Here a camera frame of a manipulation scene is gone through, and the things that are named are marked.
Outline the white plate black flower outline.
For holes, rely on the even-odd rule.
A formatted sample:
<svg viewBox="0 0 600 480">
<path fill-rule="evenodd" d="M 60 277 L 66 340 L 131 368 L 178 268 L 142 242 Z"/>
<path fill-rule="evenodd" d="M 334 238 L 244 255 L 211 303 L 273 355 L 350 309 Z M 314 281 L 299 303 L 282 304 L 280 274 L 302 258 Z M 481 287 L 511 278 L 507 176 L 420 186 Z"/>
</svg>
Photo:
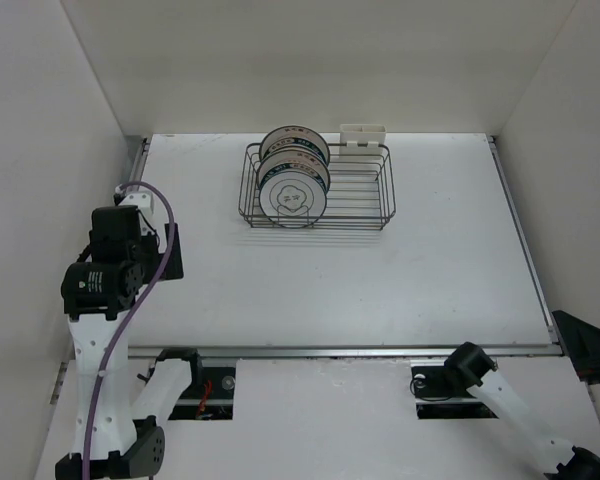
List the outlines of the white plate black flower outline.
<svg viewBox="0 0 600 480">
<path fill-rule="evenodd" d="M 259 206 L 277 226 L 304 228 L 322 217 L 327 196 L 314 177 L 289 171 L 276 174 L 263 184 Z"/>
</svg>

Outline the orange sunburst plate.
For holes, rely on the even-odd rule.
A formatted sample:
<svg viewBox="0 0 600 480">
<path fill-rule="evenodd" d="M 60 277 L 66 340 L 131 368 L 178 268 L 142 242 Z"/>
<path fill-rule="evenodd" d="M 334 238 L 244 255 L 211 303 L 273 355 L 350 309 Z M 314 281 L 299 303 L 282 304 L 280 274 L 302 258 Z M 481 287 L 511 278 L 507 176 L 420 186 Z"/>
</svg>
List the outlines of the orange sunburst plate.
<svg viewBox="0 0 600 480">
<path fill-rule="evenodd" d="M 268 171 L 282 165 L 289 168 L 308 167 L 315 170 L 328 167 L 318 154 L 301 147 L 289 147 L 266 155 L 261 161 L 260 168 Z"/>
<path fill-rule="evenodd" d="M 325 166 L 330 163 L 330 149 L 324 137 L 300 125 L 286 125 L 270 131 L 260 143 L 259 156 L 264 160 L 271 154 L 288 148 L 306 150 L 316 155 Z"/>
</svg>

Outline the grey wire dish rack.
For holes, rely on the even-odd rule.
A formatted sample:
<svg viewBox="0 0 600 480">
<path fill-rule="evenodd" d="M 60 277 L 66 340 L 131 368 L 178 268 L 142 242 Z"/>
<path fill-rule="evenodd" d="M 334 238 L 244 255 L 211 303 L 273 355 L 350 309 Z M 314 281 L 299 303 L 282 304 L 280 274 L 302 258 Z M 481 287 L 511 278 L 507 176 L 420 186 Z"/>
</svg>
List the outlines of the grey wire dish rack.
<svg viewBox="0 0 600 480">
<path fill-rule="evenodd" d="M 257 169 L 259 145 L 245 148 L 238 212 L 253 228 L 381 230 L 396 213 L 391 153 L 383 144 L 328 144 L 331 162 L 324 211 L 298 216 L 264 210 Z"/>
</svg>

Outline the plate with dark green rim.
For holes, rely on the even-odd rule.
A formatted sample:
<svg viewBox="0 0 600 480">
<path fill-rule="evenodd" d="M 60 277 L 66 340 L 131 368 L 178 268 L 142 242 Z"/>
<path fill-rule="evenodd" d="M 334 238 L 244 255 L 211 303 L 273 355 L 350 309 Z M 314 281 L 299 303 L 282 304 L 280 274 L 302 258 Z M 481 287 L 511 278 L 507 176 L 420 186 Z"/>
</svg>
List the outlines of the plate with dark green rim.
<svg viewBox="0 0 600 480">
<path fill-rule="evenodd" d="M 325 193 L 330 189 L 331 177 L 328 167 L 316 154 L 302 149 L 281 150 L 262 160 L 257 172 L 258 186 L 261 187 L 271 177 L 286 170 L 313 177 Z"/>
</svg>

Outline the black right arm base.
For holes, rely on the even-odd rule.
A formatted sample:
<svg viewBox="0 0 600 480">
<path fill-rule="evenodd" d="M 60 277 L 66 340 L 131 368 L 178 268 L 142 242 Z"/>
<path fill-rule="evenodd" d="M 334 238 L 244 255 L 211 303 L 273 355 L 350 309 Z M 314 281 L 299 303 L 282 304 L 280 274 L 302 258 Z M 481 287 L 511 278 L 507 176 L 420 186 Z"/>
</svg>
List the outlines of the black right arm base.
<svg viewBox="0 0 600 480">
<path fill-rule="evenodd" d="M 484 403 L 462 390 L 458 377 L 442 365 L 416 365 L 409 384 L 419 420 L 494 419 Z"/>
</svg>

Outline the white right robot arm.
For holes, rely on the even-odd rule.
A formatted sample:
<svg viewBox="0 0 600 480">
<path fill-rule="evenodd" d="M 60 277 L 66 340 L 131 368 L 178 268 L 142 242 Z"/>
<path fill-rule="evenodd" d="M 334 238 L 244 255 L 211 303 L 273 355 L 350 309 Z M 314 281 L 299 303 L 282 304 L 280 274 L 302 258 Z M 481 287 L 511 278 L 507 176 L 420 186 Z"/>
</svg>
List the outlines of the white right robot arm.
<svg viewBox="0 0 600 480">
<path fill-rule="evenodd" d="M 600 328 L 563 310 L 552 316 L 578 379 L 600 387 Z M 481 347 L 471 342 L 460 345 L 445 360 L 443 373 L 450 391 L 468 392 L 524 441 L 546 478 L 600 479 L 600 457 L 559 436 L 514 391 Z"/>
</svg>

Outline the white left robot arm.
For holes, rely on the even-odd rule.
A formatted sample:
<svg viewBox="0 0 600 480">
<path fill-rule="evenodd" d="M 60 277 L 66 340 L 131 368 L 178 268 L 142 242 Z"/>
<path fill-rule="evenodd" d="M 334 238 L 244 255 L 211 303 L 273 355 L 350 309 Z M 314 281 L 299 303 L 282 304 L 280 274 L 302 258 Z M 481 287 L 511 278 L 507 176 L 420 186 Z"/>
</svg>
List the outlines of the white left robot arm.
<svg viewBox="0 0 600 480">
<path fill-rule="evenodd" d="M 180 396 L 203 387 L 192 348 L 164 349 L 138 398 L 130 395 L 128 328 L 160 280 L 180 279 L 182 262 L 159 250 L 149 206 L 102 207 L 91 215 L 88 259 L 61 285 L 73 340 L 78 404 L 74 441 L 55 465 L 58 479 L 153 478 L 166 449 L 164 427 Z"/>
</svg>

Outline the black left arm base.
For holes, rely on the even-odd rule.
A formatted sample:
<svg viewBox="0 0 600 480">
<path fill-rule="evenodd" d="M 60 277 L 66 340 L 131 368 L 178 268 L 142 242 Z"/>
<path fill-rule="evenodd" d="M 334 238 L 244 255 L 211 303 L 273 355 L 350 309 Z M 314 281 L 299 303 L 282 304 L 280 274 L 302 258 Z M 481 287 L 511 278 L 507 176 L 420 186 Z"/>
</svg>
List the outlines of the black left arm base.
<svg viewBox="0 0 600 480">
<path fill-rule="evenodd" d="M 170 420 L 220 421 L 233 418 L 236 368 L 205 367 L 199 384 L 180 396 Z"/>
</svg>

